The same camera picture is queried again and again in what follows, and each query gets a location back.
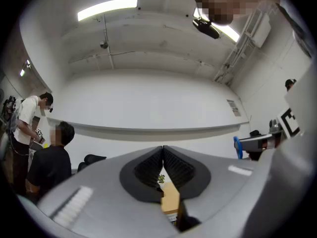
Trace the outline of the wall poster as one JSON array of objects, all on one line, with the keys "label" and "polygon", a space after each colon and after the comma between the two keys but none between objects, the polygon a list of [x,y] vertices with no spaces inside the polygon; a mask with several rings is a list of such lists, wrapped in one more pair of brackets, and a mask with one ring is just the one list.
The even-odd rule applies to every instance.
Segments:
[{"label": "wall poster", "polygon": [[231,107],[232,112],[234,113],[234,115],[236,117],[240,117],[241,114],[240,114],[240,111],[239,111],[238,107],[236,106],[235,102],[232,101],[232,100],[227,100],[227,102],[228,102],[229,106]]}]

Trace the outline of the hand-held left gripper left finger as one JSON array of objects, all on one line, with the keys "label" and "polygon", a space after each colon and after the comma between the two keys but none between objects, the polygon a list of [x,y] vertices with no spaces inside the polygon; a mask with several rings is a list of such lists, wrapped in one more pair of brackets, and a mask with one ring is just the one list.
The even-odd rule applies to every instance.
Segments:
[{"label": "hand-held left gripper left finger", "polygon": [[39,202],[61,238],[175,238],[157,190],[162,148],[151,147],[89,165]]}]

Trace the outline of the ceiling conduit pipe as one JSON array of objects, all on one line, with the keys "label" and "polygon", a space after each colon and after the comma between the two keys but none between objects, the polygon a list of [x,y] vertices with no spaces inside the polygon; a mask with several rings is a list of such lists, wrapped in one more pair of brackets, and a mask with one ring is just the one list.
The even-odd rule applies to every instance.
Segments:
[{"label": "ceiling conduit pipe", "polygon": [[107,43],[107,52],[108,52],[108,58],[109,58],[109,62],[110,62],[110,65],[111,65],[111,69],[114,70],[115,67],[114,67],[114,63],[113,63],[113,60],[112,60],[112,54],[111,54],[111,50],[110,50],[110,44],[109,44],[109,40],[108,40],[108,34],[107,34],[107,26],[106,26],[106,16],[105,14],[103,14],[103,19],[104,19],[104,35],[105,35],[105,40],[106,40],[106,43]]}]

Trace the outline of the white wall-mounted unit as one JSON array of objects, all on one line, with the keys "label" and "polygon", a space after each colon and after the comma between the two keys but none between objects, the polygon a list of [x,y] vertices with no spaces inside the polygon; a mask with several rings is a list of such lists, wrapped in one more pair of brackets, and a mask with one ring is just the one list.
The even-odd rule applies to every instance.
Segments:
[{"label": "white wall-mounted unit", "polygon": [[269,16],[265,13],[258,24],[256,31],[254,32],[253,36],[251,37],[252,42],[257,48],[261,48],[264,44],[266,38],[268,37],[271,30],[271,25],[269,22]]}]

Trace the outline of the blue-handled scissors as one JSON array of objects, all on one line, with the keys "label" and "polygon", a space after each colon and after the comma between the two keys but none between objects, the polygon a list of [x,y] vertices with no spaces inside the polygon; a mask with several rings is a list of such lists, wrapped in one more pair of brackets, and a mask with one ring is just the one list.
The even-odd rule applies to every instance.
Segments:
[{"label": "blue-handled scissors", "polygon": [[242,150],[242,145],[239,138],[237,136],[234,136],[233,140],[234,140],[234,147],[236,149],[238,159],[243,159],[243,150]]}]

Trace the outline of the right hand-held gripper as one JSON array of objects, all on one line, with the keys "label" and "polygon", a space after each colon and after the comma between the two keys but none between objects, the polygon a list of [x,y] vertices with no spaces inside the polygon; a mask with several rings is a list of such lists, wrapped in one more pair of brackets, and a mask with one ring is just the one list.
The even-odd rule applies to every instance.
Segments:
[{"label": "right hand-held gripper", "polygon": [[239,151],[262,152],[273,149],[281,142],[282,133],[292,138],[300,132],[298,122],[290,108],[284,109],[269,122],[269,134],[239,139]]}]

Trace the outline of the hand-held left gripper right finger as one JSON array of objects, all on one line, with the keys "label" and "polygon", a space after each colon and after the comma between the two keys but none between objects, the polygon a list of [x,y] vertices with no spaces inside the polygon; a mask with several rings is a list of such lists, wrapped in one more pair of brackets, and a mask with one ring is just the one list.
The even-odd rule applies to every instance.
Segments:
[{"label": "hand-held left gripper right finger", "polygon": [[180,194],[177,223],[199,224],[229,203],[257,162],[164,146],[163,166]]}]

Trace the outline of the black office chair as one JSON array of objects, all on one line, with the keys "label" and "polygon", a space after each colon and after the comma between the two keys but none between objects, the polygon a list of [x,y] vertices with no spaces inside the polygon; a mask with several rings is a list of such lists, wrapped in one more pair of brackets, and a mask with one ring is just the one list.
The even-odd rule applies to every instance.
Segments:
[{"label": "black office chair", "polygon": [[98,161],[102,161],[105,159],[106,159],[106,157],[104,157],[104,156],[97,156],[97,155],[89,154],[89,155],[85,156],[84,161],[79,164],[77,172],[83,170],[85,167],[87,167],[93,163],[96,163]]}]

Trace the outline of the long ceiling light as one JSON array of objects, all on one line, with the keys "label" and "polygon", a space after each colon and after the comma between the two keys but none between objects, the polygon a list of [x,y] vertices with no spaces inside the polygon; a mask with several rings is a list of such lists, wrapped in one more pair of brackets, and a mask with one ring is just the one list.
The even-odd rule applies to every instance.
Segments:
[{"label": "long ceiling light", "polygon": [[138,0],[110,0],[102,2],[86,8],[77,13],[78,21],[82,21],[86,18],[94,16],[96,14],[109,12],[119,9],[136,8],[138,5]]},{"label": "long ceiling light", "polygon": [[208,17],[205,14],[203,14],[201,9],[195,8],[194,13],[193,13],[193,17],[195,19],[202,18],[206,21],[209,21],[211,23],[211,25],[219,32],[219,34],[220,33],[225,34],[227,37],[229,37],[234,42],[237,42],[238,39],[240,38],[239,34],[233,28],[231,28],[229,25],[219,25],[219,24],[216,24],[216,23],[210,21],[208,19]]}]

